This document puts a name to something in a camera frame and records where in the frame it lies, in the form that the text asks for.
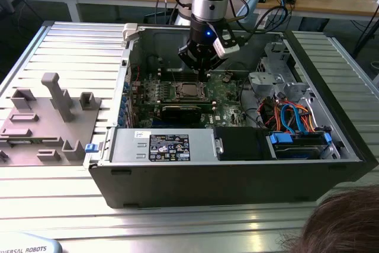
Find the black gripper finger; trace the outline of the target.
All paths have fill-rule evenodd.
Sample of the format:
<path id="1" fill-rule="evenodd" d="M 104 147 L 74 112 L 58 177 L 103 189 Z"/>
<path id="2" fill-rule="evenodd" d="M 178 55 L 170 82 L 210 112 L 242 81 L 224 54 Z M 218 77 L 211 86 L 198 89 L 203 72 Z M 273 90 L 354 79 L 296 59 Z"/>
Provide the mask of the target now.
<path id="1" fill-rule="evenodd" d="M 208 49 L 207 57 L 204 59 L 204 81 L 208 81 L 210 76 L 210 71 L 218 68 L 222 63 L 224 63 L 226 59 L 221 59 L 217 55 L 216 51 L 212 49 Z"/>
<path id="2" fill-rule="evenodd" d="M 187 41 L 186 45 L 178 49 L 180 59 L 197 74 L 197 81 L 204 82 L 204 51 L 200 44 Z"/>

